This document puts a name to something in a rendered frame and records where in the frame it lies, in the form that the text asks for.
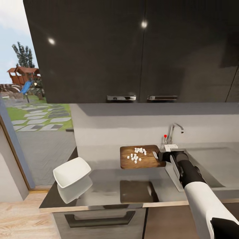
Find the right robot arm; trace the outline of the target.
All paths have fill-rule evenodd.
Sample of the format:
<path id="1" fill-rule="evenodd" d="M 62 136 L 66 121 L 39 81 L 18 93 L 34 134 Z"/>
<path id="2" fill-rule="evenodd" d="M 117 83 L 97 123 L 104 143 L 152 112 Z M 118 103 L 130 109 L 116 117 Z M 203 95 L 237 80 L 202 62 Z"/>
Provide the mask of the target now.
<path id="1" fill-rule="evenodd" d="M 220 202 L 193 166 L 184 151 L 176 145 L 164 145 L 159 161 L 170 162 L 186 193 L 200 239 L 239 239 L 239 222 Z"/>

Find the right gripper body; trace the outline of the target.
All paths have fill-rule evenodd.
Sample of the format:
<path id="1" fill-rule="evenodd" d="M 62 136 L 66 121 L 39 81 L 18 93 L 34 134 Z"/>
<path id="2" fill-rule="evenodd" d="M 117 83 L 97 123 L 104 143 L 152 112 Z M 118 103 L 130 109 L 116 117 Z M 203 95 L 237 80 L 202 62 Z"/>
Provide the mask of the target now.
<path id="1" fill-rule="evenodd" d="M 157 156 L 158 156 L 159 161 L 170 162 L 170 161 L 167 159 L 167 155 L 168 155 L 169 153 L 170 153 L 170 152 L 158 152 Z"/>

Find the cutting board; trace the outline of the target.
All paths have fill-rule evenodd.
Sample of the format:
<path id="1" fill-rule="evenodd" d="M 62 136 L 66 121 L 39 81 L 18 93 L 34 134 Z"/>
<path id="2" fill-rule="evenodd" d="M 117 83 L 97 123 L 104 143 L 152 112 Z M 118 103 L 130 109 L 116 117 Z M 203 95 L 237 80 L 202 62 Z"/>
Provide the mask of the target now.
<path id="1" fill-rule="evenodd" d="M 136 153 L 136 149 L 144 151 Z M 156 154 L 160 152 L 157 145 L 120 147 L 120 166 L 122 169 L 165 167 L 166 161 L 159 161 L 159 159 L 155 158 L 153 151 Z M 138 157 L 137 161 L 132 159 L 134 154 Z"/>

